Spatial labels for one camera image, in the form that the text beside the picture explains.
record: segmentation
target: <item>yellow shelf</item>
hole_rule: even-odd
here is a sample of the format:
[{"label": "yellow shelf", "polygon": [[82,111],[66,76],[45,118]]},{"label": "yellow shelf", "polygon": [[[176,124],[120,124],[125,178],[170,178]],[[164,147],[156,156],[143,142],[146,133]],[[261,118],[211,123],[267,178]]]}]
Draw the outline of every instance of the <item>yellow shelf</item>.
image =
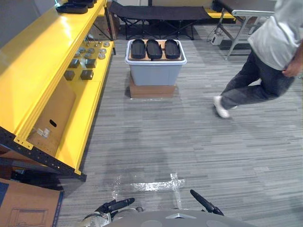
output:
[{"label": "yellow shelf", "polygon": [[74,168],[78,174],[80,174],[79,166],[99,101],[113,46],[114,42],[110,42],[110,46],[106,48],[105,59],[100,60],[97,58],[92,80],[84,81],[79,78],[80,72],[85,68],[83,65],[80,65],[78,69],[74,70],[76,75],[73,81],[69,81],[69,84],[76,93],[76,100],[55,158]]},{"label": "yellow shelf", "polygon": [[22,143],[106,0],[85,14],[50,9],[0,50],[0,126]]},{"label": "yellow shelf", "polygon": [[[205,9],[205,11],[208,13],[208,15],[211,17],[211,18],[220,18],[222,13],[218,13],[212,9]],[[225,13],[224,16],[223,16],[224,19],[235,19],[230,13]]]},{"label": "yellow shelf", "polygon": [[100,10],[100,12],[98,13],[98,17],[104,17],[105,15],[105,9],[104,7]]}]

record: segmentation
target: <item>black oval tray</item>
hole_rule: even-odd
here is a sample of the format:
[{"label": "black oval tray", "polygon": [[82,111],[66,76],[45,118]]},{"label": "black oval tray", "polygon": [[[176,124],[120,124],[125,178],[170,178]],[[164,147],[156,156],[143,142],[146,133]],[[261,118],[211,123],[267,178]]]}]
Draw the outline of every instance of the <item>black oval tray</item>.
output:
[{"label": "black oval tray", "polygon": [[162,57],[161,46],[159,46],[159,43],[154,39],[147,40],[146,52],[150,59],[160,59]]},{"label": "black oval tray", "polygon": [[180,47],[173,39],[166,40],[164,52],[167,59],[176,59],[180,57]]},{"label": "black oval tray", "polygon": [[131,56],[135,59],[145,58],[145,43],[141,39],[135,39],[132,42]]}]

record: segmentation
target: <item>wall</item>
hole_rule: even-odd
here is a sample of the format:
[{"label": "wall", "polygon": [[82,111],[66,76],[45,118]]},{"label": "wall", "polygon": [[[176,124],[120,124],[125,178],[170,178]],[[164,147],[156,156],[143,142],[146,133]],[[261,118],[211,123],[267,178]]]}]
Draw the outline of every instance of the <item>wall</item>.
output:
[{"label": "wall", "polygon": [[0,48],[45,11],[54,0],[0,0]]}]

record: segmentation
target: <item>metal table leg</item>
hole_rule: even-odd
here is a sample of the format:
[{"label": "metal table leg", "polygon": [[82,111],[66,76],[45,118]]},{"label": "metal table leg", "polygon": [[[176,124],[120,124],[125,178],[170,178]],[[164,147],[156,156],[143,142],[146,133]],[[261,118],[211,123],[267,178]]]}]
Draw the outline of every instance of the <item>metal table leg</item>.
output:
[{"label": "metal table leg", "polygon": [[257,27],[259,21],[260,21],[260,18],[261,18],[261,17],[257,17],[257,18],[256,18],[256,21],[254,22],[254,25],[255,25],[255,26],[251,27],[250,31],[248,32],[249,35],[251,35],[251,34],[255,31],[255,29],[256,29],[256,27]]},{"label": "metal table leg", "polygon": [[222,9],[222,13],[221,13],[220,20],[219,20],[219,22],[218,22],[218,24],[217,24],[216,29],[214,30],[214,33],[215,33],[215,34],[217,33],[218,29],[222,26],[222,20],[223,20],[223,17],[224,17],[225,12],[226,12],[226,10],[223,8],[223,9]]},{"label": "metal table leg", "polygon": [[230,54],[232,53],[234,47],[236,44],[238,44],[238,40],[239,40],[239,37],[240,35],[242,34],[246,24],[247,24],[247,21],[250,19],[251,17],[245,17],[244,21],[242,22],[242,25],[241,25],[241,28],[237,34],[237,36],[233,39],[232,41],[232,46],[230,47],[228,53],[227,53],[227,56],[225,57],[225,60],[228,60],[228,57],[230,56]]}]

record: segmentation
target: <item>gray plastic bin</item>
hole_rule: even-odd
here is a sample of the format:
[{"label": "gray plastic bin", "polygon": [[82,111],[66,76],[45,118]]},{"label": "gray plastic bin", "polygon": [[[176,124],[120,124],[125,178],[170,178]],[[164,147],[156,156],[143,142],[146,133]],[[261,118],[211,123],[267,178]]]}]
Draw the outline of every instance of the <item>gray plastic bin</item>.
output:
[{"label": "gray plastic bin", "polygon": [[181,61],[131,61],[128,59],[128,56],[133,40],[128,41],[125,62],[129,64],[135,85],[175,85],[182,65],[187,63],[181,42],[179,40],[175,41],[180,47]]}]

